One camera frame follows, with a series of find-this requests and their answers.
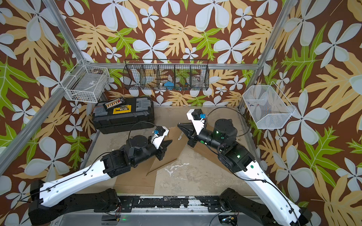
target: black wire mesh basket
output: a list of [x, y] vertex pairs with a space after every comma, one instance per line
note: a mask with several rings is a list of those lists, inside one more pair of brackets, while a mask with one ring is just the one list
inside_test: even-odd
[[157, 59], [152, 61], [154, 63], [126, 63], [123, 69], [126, 89], [181, 91], [209, 88], [207, 60], [202, 63], [172, 63], [171, 60], [168, 60], [169, 63], [158, 63]]

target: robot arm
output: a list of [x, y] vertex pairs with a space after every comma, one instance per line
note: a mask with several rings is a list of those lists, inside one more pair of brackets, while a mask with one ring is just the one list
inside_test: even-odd
[[[253, 155], [244, 146], [236, 142], [237, 129], [233, 127], [231, 119], [217, 120], [214, 131], [209, 131], [204, 128], [201, 109], [191, 109], [187, 116], [192, 123], [179, 123], [178, 128], [189, 138], [188, 145], [194, 147], [199, 141], [217, 150], [218, 158], [223, 165], [236, 176], [244, 179], [264, 202], [268, 211], [265, 212], [265, 216], [259, 216], [262, 224], [275, 225], [278, 223], [279, 225], [291, 226], [299, 225], [298, 221], [300, 225], [308, 223], [311, 217], [310, 212], [300, 209], [299, 206], [290, 201], [263, 172]], [[240, 209], [240, 202], [230, 202], [230, 198], [231, 196], [227, 199], [229, 205], [226, 205], [226, 208], [242, 212], [248, 209], [250, 213], [254, 214], [253, 205], [248, 208], [244, 206]]]
[[117, 208], [119, 199], [114, 189], [101, 193], [74, 194], [95, 183], [108, 180], [131, 170], [139, 163], [156, 156], [162, 160], [172, 140], [164, 141], [166, 127], [157, 126], [148, 139], [137, 135], [126, 141], [118, 150], [113, 150], [92, 165], [73, 174], [51, 182], [37, 180], [30, 185], [32, 202], [29, 218], [32, 225], [48, 223], [65, 213], [94, 209], [95, 212], [110, 212]]

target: concrete floor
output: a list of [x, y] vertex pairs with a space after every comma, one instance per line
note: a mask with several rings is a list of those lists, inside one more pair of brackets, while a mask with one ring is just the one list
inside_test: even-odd
[[[202, 108], [202, 111], [208, 114], [213, 109], [214, 108]], [[170, 128], [177, 126], [177, 123], [189, 122], [186, 116], [189, 110], [190, 108], [188, 107], [155, 108], [155, 124]], [[214, 126], [215, 121], [220, 118], [232, 119], [234, 127], [239, 130], [238, 134], [243, 133], [236, 112], [228, 109], [218, 109], [208, 117], [207, 122], [211, 126]], [[148, 137], [153, 130], [154, 128], [132, 131], [131, 137], [135, 135]], [[101, 153], [120, 148], [125, 144], [127, 136], [128, 132], [106, 135], [101, 133], [89, 156], [87, 165], [90, 165]], [[239, 137], [237, 141], [248, 148], [244, 136]], [[96, 184], [98, 189], [90, 187], [88, 191], [84, 193], [102, 191], [105, 188], [112, 187], [114, 182], [115, 178], [98, 183]], [[256, 195], [244, 181], [236, 178], [186, 145], [175, 162], [157, 171], [153, 195], [220, 195], [228, 187], [233, 188], [244, 196]]]

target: yellow label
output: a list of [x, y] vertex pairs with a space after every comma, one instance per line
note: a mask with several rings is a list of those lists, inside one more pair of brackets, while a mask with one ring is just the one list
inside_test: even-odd
[[120, 107], [116, 107], [113, 109], [113, 114], [120, 114], [120, 113], [127, 113], [127, 112], [131, 112], [131, 105], [125, 105], [126, 109], [121, 110]]

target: small white tag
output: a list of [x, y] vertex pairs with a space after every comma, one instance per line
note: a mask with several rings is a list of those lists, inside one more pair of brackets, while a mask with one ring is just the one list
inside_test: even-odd
[[184, 132], [181, 133], [181, 135], [180, 135], [180, 137], [178, 138], [178, 140], [181, 140], [183, 134], [184, 134]]

